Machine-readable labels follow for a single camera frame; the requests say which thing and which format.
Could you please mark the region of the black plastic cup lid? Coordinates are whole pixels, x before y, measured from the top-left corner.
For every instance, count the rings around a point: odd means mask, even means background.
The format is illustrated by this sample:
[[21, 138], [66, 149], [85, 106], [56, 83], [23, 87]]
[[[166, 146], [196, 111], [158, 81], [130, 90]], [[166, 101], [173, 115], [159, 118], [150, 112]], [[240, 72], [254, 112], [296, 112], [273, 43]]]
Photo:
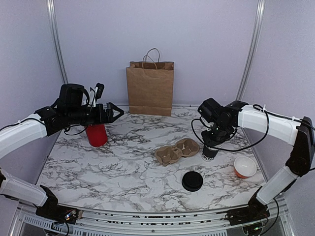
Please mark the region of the black plastic cup lid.
[[189, 171], [182, 178], [182, 186], [190, 192], [198, 191], [203, 185], [203, 177], [200, 173]]

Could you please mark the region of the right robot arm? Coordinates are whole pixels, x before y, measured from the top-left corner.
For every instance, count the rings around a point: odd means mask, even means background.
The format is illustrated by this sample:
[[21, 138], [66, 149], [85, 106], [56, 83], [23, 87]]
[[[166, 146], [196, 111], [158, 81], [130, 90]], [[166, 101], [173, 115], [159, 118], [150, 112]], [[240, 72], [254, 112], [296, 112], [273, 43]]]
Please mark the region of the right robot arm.
[[254, 193], [246, 207], [227, 212], [230, 225], [268, 217], [268, 204], [312, 170], [315, 129], [309, 117], [287, 117], [269, 112], [258, 104], [238, 100], [222, 106], [212, 98], [203, 101], [197, 110], [206, 127], [199, 140], [210, 151], [219, 150], [218, 146], [228, 141], [237, 128], [258, 131], [265, 137], [270, 135], [293, 147], [285, 165]]

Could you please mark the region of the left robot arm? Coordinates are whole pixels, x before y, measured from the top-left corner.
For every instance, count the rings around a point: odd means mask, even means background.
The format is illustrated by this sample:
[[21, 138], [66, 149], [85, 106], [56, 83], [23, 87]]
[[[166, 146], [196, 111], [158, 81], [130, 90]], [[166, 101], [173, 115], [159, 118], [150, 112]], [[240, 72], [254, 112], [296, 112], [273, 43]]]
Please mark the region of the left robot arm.
[[[1, 128], [0, 156], [5, 157], [34, 140], [49, 137], [61, 130], [115, 122], [124, 111], [111, 102], [106, 105], [97, 103], [103, 90], [101, 83], [89, 91], [79, 84], [62, 85], [53, 105], [38, 109], [22, 121]], [[38, 216], [60, 223], [75, 224], [79, 217], [78, 209], [59, 205], [57, 197], [48, 187], [31, 184], [5, 170], [0, 171], [0, 193], [7, 198], [31, 203], [36, 207]]]

